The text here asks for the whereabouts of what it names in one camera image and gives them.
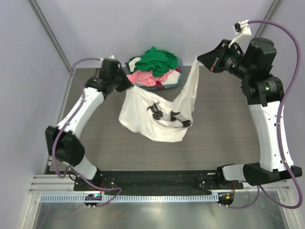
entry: metal floor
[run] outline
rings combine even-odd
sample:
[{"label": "metal floor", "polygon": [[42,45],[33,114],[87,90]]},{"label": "metal floor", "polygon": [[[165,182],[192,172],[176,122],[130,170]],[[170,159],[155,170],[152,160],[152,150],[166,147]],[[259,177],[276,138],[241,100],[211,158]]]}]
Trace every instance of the metal floor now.
[{"label": "metal floor", "polygon": [[[189,70],[185,68],[185,79]],[[82,83],[93,75],[94,69],[76,71]],[[182,87],[156,93],[173,100]],[[64,115],[80,95],[73,81]],[[86,157],[101,170],[214,169],[259,160],[258,137],[240,80],[228,73],[214,74],[200,67],[193,126],[179,143],[154,142],[123,127],[118,117],[124,98],[125,93],[109,95],[81,134]]]},{"label": "metal floor", "polygon": [[[276,192],[270,194],[278,200]],[[250,203],[256,192],[237,192],[234,205]],[[84,204],[40,204],[33,229],[287,229],[281,207],[261,194],[244,210],[226,209],[217,203],[110,204],[83,209]]]}]

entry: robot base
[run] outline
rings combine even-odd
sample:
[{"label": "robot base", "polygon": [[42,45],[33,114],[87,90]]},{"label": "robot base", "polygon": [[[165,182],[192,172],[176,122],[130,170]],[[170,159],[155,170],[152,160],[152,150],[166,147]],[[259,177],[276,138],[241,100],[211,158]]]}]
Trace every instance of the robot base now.
[{"label": "robot base", "polygon": [[[123,196],[197,196],[213,190],[243,189],[238,181],[219,183],[216,170],[101,171],[102,187],[121,187]],[[75,191],[92,191],[76,178]]]}]

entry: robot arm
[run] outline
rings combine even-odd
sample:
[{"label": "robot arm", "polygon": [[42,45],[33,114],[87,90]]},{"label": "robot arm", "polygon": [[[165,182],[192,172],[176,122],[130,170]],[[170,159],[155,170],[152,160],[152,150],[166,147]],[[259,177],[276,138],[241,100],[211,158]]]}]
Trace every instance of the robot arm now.
[{"label": "robot arm", "polygon": [[49,126],[46,129],[49,155],[51,156],[52,146],[58,132],[79,108],[80,103],[83,103],[62,133],[57,143],[55,155],[59,161],[72,166],[84,178],[99,186],[102,180],[101,172],[85,156],[85,149],[79,141],[81,131],[95,109],[103,103],[108,94],[114,89],[122,92],[130,87],[132,87],[132,84],[126,77],[121,64],[116,59],[104,59],[99,76],[90,78],[85,85],[85,99],[83,100],[83,96],[81,96],[67,116],[56,127]]},{"label": "robot arm", "polygon": [[283,114],[281,122],[276,121],[280,101],[284,96],[284,88],[280,79],[270,74],[276,55],[274,43],[264,38],[253,38],[245,54],[239,45],[234,43],[249,36],[249,26],[246,22],[235,24],[234,30],[237,34],[232,41],[222,40],[216,49],[198,56],[197,60],[211,72],[228,71],[241,79],[241,89],[247,98],[258,133],[260,161],[221,166],[217,168],[217,172],[220,181],[240,180],[254,186],[291,178],[280,154],[277,125],[281,125],[285,162],[296,177],[302,175],[302,169],[294,166],[290,157]]}]

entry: white wall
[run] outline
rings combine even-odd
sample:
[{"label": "white wall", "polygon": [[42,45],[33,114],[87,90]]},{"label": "white wall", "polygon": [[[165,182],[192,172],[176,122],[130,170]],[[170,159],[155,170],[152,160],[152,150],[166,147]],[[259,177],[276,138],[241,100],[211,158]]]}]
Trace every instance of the white wall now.
[{"label": "white wall", "polygon": [[232,25],[262,19],[271,0],[37,0],[70,64],[114,54],[121,62],[151,46],[191,65],[234,37]]},{"label": "white wall", "polygon": [[26,0],[1,1],[0,34],[0,228],[15,229],[69,73]]},{"label": "white wall", "polygon": [[[283,1],[273,21],[287,27],[298,39],[301,49],[301,67],[295,86],[287,99],[284,120],[288,146],[292,159],[305,173],[305,2],[304,0]],[[295,46],[292,40],[276,27],[268,26],[263,37],[273,40],[277,49],[272,73],[288,86],[296,62]],[[298,178],[305,194],[305,175]],[[301,220],[305,217],[305,203],[299,209]]]}]

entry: white bracket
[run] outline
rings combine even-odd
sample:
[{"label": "white bracket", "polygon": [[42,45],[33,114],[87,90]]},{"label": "white bracket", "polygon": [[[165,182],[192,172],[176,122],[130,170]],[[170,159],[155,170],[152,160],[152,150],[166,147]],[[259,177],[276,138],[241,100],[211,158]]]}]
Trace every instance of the white bracket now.
[{"label": "white bracket", "polygon": [[[248,25],[248,21],[249,20],[239,21],[238,23],[236,23],[233,26],[235,37],[233,38],[233,40],[229,44],[229,48],[232,46],[232,44],[234,44],[234,43],[241,44],[241,43],[243,43],[244,41],[246,41],[247,39],[249,39],[251,37],[252,33],[251,33],[250,26]],[[235,27],[236,25],[240,26],[240,30],[238,30]]]}]

